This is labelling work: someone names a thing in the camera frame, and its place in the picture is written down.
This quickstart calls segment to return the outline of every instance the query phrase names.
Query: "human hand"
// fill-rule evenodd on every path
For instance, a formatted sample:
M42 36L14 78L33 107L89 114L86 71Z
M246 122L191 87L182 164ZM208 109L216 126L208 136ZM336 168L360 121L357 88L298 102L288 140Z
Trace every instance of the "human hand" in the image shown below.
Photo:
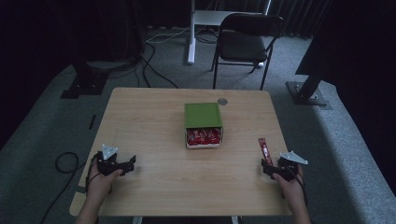
M91 173L89 177L87 201L92 204L101 206L105 197L111 189L113 181L122 173L122 170L116 170L110 175L103 175L98 170L97 159L92 162Z
M303 169L300 165L298 165L298 173L300 175L297 175L297 178L303 183ZM289 210L293 214L301 213L302 210L306 211L303 188L297 179L294 178L288 182L281 175L273 174L273 177L282 188L283 195L288 202Z

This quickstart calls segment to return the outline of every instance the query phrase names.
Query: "red packaged item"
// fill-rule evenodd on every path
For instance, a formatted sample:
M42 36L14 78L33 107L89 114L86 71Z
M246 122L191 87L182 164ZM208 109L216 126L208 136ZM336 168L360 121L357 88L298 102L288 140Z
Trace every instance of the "red packaged item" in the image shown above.
M218 128L197 128L187 130L187 143L190 146L207 146L219 144L221 132Z
M260 146L262 147L262 155L264 156L265 161L267 162L267 165L272 165L272 159L270 152L268 151L267 143L265 142L265 138L259 138L259 143Z

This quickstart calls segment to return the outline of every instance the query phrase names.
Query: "chair backrest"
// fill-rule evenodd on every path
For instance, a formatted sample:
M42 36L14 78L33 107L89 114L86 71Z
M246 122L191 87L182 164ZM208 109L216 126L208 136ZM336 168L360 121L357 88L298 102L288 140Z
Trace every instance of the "chair backrest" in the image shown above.
M283 25L283 19L278 16L233 13L222 21L220 31L233 30L246 35L279 37L283 30Z

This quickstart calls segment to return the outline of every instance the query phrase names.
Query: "white desk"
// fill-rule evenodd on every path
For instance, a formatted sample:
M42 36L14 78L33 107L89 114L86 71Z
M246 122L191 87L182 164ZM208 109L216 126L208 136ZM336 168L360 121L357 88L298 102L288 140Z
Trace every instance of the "white desk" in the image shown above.
M266 0L264 4L263 14L267 14L268 8L271 4L271 0ZM190 37L190 48L189 48L189 59L188 64L194 64L195 61L195 25L217 25L228 15L235 13L234 11L206 11L206 10L195 10L195 0L191 0L191 37Z

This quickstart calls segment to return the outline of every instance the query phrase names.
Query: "gray carpet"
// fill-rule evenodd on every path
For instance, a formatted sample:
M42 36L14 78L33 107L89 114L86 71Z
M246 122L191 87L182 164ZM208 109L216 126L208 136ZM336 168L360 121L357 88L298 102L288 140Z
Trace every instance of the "gray carpet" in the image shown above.
M202 37L214 40L213 36ZM188 43L188 38L172 38L153 44L156 53L150 64L180 88L211 89L213 73L209 69L215 46L197 42L195 64L187 65ZM332 110L295 105L289 95L286 81L306 79L294 73L309 43L310 40L287 36L276 42L264 89L271 94L288 149L309 160L304 176L310 215L315 223L395 223L395 197L335 87L325 82L319 85ZM152 52L151 47L146 48L146 60ZM101 68L115 66L105 62L91 64ZM262 69L248 75L249 69L220 66L218 89L257 90ZM174 88L149 68L146 74L152 88ZM0 223L39 223L70 177L55 169L56 158L71 151L82 164L88 159L111 91L116 87L147 87L139 64L136 70L111 73L102 95L60 99L75 75L73 67L68 66L52 80L0 151ZM91 126L93 115L96 119ZM65 156L60 164L67 170L74 167L75 161L72 156ZM82 169L77 171L45 223L74 222L68 209L81 173ZM244 220L247 224L291 223L289 217ZM132 218L101 217L100 223L132 223Z

